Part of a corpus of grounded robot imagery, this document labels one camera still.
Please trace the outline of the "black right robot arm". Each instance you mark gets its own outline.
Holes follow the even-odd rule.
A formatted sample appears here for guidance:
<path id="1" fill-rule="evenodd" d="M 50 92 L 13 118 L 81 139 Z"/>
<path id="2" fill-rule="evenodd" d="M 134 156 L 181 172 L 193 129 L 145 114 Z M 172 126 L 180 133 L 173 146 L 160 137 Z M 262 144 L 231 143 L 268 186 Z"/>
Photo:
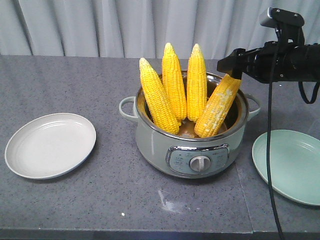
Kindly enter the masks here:
<path id="1" fill-rule="evenodd" d="M 246 74 L 260 83 L 270 81 L 272 62 L 277 42 L 269 41 L 263 47 L 246 51 L 237 48 L 217 62 L 217 71 L 240 79 Z M 319 82 L 320 45 L 295 46 L 289 43 L 279 49 L 272 77 L 273 82 Z"/>

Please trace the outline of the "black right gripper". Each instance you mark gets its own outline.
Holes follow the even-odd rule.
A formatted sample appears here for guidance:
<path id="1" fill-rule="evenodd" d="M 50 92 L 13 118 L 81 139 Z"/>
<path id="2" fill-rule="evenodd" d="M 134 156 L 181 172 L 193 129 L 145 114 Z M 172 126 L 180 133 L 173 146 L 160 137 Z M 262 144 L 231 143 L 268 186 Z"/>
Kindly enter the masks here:
<path id="1" fill-rule="evenodd" d="M 274 82 L 294 82 L 294 68 L 289 56 L 297 47 L 293 43 L 277 47 L 277 41 L 268 41 L 263 47 L 249 51 L 236 48 L 217 62 L 216 70 L 238 80 L 242 79 L 244 72 L 264 84 L 270 82 L 270 76 Z"/>

